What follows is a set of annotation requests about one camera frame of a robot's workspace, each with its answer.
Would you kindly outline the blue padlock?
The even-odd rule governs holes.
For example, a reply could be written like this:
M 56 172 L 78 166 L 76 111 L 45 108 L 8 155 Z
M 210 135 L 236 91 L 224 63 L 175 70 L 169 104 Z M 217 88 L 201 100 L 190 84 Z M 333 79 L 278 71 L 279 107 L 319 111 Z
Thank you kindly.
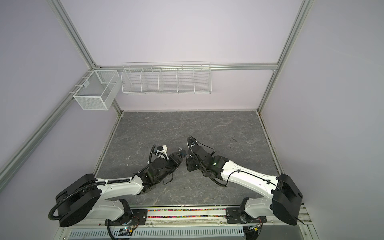
M 178 155 L 185 155 L 185 150 L 179 147 Z

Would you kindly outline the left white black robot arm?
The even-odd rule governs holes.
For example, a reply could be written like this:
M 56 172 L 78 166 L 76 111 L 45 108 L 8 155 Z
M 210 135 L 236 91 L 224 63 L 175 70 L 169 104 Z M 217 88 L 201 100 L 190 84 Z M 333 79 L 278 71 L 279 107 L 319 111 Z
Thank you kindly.
M 56 203 L 48 213 L 51 221 L 59 221 L 60 227 L 71 227 L 83 220 L 104 220 L 106 224 L 132 225 L 136 217 L 127 195 L 142 195 L 164 183 L 182 163 L 186 152 L 174 152 L 168 157 L 158 153 L 133 177 L 121 179 L 97 179 L 86 174 L 56 196 Z

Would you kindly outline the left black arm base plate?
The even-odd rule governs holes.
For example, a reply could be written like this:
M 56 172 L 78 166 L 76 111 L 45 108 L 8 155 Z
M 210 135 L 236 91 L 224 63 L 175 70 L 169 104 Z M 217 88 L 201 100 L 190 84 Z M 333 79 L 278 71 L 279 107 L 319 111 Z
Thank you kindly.
M 119 219 L 110 221 L 109 226 L 142 226 L 146 224 L 147 209 L 133 209 L 131 214 L 123 214 Z

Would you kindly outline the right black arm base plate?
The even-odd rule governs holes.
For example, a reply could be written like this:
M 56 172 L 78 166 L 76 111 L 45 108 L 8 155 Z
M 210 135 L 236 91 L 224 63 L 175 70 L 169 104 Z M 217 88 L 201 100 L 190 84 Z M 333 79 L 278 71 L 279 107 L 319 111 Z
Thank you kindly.
M 226 220 L 228 224 L 264 224 L 267 223 L 266 216 L 257 218 L 251 217 L 245 212 L 241 212 L 240 208 L 226 208 Z

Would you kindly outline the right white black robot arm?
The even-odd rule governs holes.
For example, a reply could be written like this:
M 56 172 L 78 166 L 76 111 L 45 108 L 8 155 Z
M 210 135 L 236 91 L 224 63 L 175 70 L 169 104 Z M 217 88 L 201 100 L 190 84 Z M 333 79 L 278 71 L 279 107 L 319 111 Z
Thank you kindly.
M 228 158 L 213 156 L 197 143 L 189 146 L 187 169 L 201 171 L 204 177 L 221 187 L 235 183 L 261 195 L 258 199 L 243 199 L 239 208 L 243 216 L 255 219 L 273 214 L 291 226 L 299 221 L 303 194 L 286 174 L 272 176 L 246 169 Z

